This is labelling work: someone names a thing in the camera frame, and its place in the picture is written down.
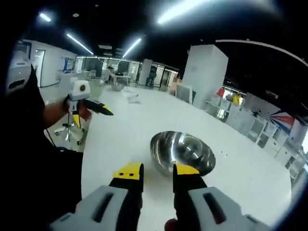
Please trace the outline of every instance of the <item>metal bowl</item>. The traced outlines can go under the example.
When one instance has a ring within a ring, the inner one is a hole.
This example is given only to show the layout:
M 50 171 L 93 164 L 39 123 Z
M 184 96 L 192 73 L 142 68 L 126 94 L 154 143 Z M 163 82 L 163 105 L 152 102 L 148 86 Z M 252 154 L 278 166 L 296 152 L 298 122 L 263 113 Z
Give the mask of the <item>metal bowl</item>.
M 121 91 L 124 88 L 124 85 L 120 83 L 111 83 L 111 88 L 114 91 Z
M 201 176 L 210 173 L 216 163 L 215 156 L 202 140 L 176 131 L 164 131 L 151 139 L 151 156 L 158 170 L 171 176 L 173 164 L 190 165 Z

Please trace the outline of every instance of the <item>person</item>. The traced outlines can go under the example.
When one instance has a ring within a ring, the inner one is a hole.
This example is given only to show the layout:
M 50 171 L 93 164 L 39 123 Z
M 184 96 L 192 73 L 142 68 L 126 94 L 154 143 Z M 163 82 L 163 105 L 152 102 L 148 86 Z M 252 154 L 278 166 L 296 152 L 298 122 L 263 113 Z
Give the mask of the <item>person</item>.
M 60 151 L 47 139 L 44 130 L 68 113 L 68 105 L 65 99 L 45 105 L 37 85 L 30 61 L 16 51 L 3 99 L 2 163 L 8 168 L 3 196 L 13 198 L 5 212 L 19 224 L 35 221 L 31 229 L 44 230 L 48 223 L 74 212 L 81 200 L 83 153 Z M 79 114 L 85 120 L 91 117 L 83 103 Z
M 113 81 L 113 71 L 114 68 L 111 66 L 108 66 L 108 68 L 106 70 L 104 70 L 103 72 L 103 79 L 107 82 L 110 83 Z

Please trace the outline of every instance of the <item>white pillar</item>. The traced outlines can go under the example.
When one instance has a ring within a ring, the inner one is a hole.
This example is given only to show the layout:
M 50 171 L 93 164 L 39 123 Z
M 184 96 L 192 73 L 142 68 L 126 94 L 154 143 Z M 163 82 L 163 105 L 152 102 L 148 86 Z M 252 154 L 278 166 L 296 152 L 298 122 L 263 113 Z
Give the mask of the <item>white pillar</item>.
M 223 84 L 228 57 L 213 44 L 191 46 L 183 76 L 183 84 L 196 92 L 193 105 L 203 109 L 206 101 Z
M 144 59 L 142 64 L 142 70 L 140 72 L 138 83 L 140 85 L 145 85 L 147 77 L 149 77 L 151 66 L 152 66 L 152 60 Z

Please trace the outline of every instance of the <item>white floor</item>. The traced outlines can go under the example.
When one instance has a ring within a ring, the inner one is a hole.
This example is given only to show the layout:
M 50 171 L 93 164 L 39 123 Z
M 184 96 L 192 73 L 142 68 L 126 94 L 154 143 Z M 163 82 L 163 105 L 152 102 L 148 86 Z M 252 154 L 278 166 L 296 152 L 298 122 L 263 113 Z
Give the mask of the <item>white floor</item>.
M 102 93 L 102 86 L 99 84 L 99 80 L 90 80 L 90 88 L 91 88 L 91 97 L 93 98 L 98 98 L 100 96 L 100 94 Z M 146 86 L 141 86 L 138 85 L 136 83 L 132 83 L 131 84 L 132 87 L 137 87 L 137 88 L 144 88 L 144 89 L 152 89 L 152 90 L 163 90 L 162 88 L 149 88 Z M 44 87 L 44 88 L 40 88 L 39 89 L 42 98 L 45 102 L 45 104 L 49 104 L 49 103 L 53 103 L 56 102 L 58 100 L 60 100 L 57 95 L 58 95 L 58 84 L 50 86 L 50 87 Z M 54 131 L 58 128 L 60 128 L 62 126 L 62 123 L 67 123 L 67 116 L 64 116 L 60 121 L 58 121 L 55 125 L 51 126 L 48 131 L 51 135 L 51 138 L 53 140 L 53 142 L 55 143 L 56 146 L 61 146 L 63 144 L 63 137 L 59 137 L 56 136 L 54 134 Z M 85 121 L 82 119 L 81 120 L 81 126 L 83 127 L 85 125 Z M 73 150 L 78 151 L 78 152 L 82 152 L 84 150 L 84 144 L 81 145 L 77 145 L 76 142 L 70 142 L 71 147 Z M 292 203 L 295 203 L 298 199 L 298 197 L 301 195 L 303 186 L 305 186 L 306 182 L 308 179 L 308 174 L 305 171 L 305 169 L 303 169 L 301 171 L 301 173 L 299 174 L 299 176 L 296 178 L 295 181 L 292 182 Z

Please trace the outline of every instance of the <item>black ceiling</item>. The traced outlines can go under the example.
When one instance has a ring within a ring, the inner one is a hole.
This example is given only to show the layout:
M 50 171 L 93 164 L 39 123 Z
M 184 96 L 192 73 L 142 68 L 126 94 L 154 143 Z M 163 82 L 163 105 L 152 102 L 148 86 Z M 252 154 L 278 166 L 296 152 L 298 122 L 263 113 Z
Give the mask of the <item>black ceiling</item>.
M 242 39 L 271 44 L 308 61 L 308 22 L 305 7 L 286 0 L 208 0 L 165 25 L 156 23 L 167 9 L 183 0 L 63 1 L 46 3 L 25 38 L 64 48 L 79 55 L 87 51 L 71 41 L 70 33 L 95 55 L 111 45 L 120 55 L 137 38 L 142 42 L 126 57 L 152 59 L 184 70 L 191 45 L 212 44 L 217 39 Z M 226 84 L 266 99 L 291 114 L 308 115 L 305 79 L 308 67 L 274 49 L 243 43 L 215 43 L 229 58 Z M 277 94 L 278 100 L 265 91 Z

